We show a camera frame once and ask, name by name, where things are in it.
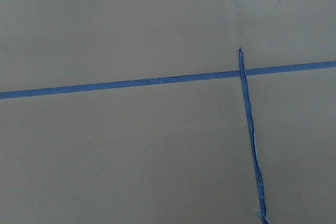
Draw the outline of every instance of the floor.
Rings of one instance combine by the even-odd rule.
[[[0,0],[5,92],[336,61],[336,0]],[[268,219],[335,223],[336,68],[248,76]],[[0,99],[0,222],[261,223],[239,77]]]

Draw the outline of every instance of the gray floor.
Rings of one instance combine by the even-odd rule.
[[[0,0],[1,92],[336,60],[336,0]],[[335,223],[335,69],[248,77],[269,219]],[[1,223],[260,223],[239,78],[0,100]]]

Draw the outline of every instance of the blue painter's tape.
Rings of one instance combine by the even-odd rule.
[[[232,77],[239,77],[239,71],[234,70],[228,72],[189,74],[185,76],[161,77],[161,78],[134,80],[134,81],[116,81],[116,82],[83,84],[83,85],[65,86],[56,88],[10,91],[0,93],[0,100],[19,98],[19,97],[35,97],[38,95],[48,95],[48,94],[64,94],[64,93],[103,90],[103,89],[119,89],[119,88],[148,86],[148,85],[165,84],[165,83],[222,79]]]
[[[270,224],[270,222],[266,218],[264,182],[262,180],[262,174],[261,174],[260,167],[259,167],[257,146],[256,146],[256,140],[254,136],[252,107],[251,107],[251,102],[250,102],[249,94],[248,94],[248,83],[246,79],[245,66],[244,66],[244,54],[241,48],[239,49],[239,71],[240,71],[240,81],[242,83],[241,88],[243,90],[243,98],[244,98],[244,104],[245,104],[248,132],[250,136],[250,143],[251,143],[251,149],[252,149],[254,171],[255,171],[255,175],[257,179],[257,189],[258,189],[259,204],[260,204],[260,213],[258,214],[258,216],[262,219],[264,224]]]
[[[325,62],[267,67],[267,68],[253,68],[253,69],[247,69],[246,75],[256,76],[258,74],[294,72],[294,71],[313,70],[322,68],[336,68],[336,61],[325,61]]]
[[[327,62],[288,65],[288,66],[279,66],[279,67],[247,69],[246,75],[255,76],[258,74],[281,73],[281,72],[292,72],[292,71],[312,70],[312,69],[322,69],[322,68],[335,68],[335,67],[336,67],[336,61],[327,61]],[[232,77],[239,77],[239,70],[233,70],[233,71],[228,71],[228,72],[189,74],[185,76],[175,76],[175,77],[160,77],[160,78],[141,79],[141,80],[134,80],[134,81],[132,80],[115,81],[115,82],[82,84],[82,85],[55,87],[55,88],[1,92],[0,100],[10,99],[10,98],[19,98],[19,97],[35,97],[38,95],[48,95],[48,94],[64,94],[64,93],[84,92],[84,91],[103,90],[103,89],[118,89],[118,88],[127,88],[127,87],[148,86],[148,85],[165,84],[165,83],[177,83],[177,82],[199,81],[199,80],[210,80],[210,79],[224,79],[224,78],[232,78]]]

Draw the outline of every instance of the vertical tape line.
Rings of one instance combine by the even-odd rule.
[[[251,102],[250,102],[249,95],[248,95],[248,83],[247,83],[245,67],[244,67],[244,54],[241,48],[239,49],[239,72],[240,72],[240,81],[242,83],[241,88],[243,90],[243,98],[244,98],[244,104],[245,104],[248,132],[249,132],[250,142],[251,142],[254,172],[256,175],[256,179],[257,179],[257,189],[258,189],[259,204],[260,204],[260,212],[258,212],[258,216],[260,217],[260,219],[263,221],[264,224],[270,224],[269,220],[266,218],[264,182],[262,180],[262,174],[261,174],[260,167],[259,167],[257,146],[256,146],[256,140],[254,136],[252,107],[251,107]]]

